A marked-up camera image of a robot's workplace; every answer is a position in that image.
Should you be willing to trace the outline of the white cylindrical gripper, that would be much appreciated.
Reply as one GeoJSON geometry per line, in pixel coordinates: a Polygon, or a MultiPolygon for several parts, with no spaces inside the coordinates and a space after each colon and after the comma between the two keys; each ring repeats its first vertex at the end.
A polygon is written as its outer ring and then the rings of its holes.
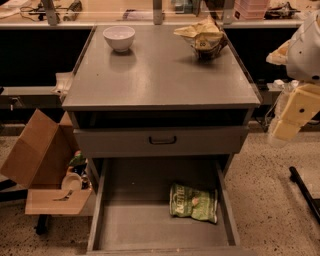
{"type": "Polygon", "coordinates": [[[320,111],[320,86],[304,84],[295,88],[289,96],[281,120],[270,124],[272,140],[290,141],[320,111]]]}

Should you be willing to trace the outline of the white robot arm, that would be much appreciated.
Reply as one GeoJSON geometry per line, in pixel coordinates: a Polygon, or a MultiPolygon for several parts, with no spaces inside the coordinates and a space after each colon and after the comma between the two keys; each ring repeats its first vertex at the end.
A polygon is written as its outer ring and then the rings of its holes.
{"type": "Polygon", "coordinates": [[[298,82],[279,95],[268,129],[268,142],[280,147],[320,111],[320,11],[312,12],[266,61],[285,65],[287,75],[298,82]]]}

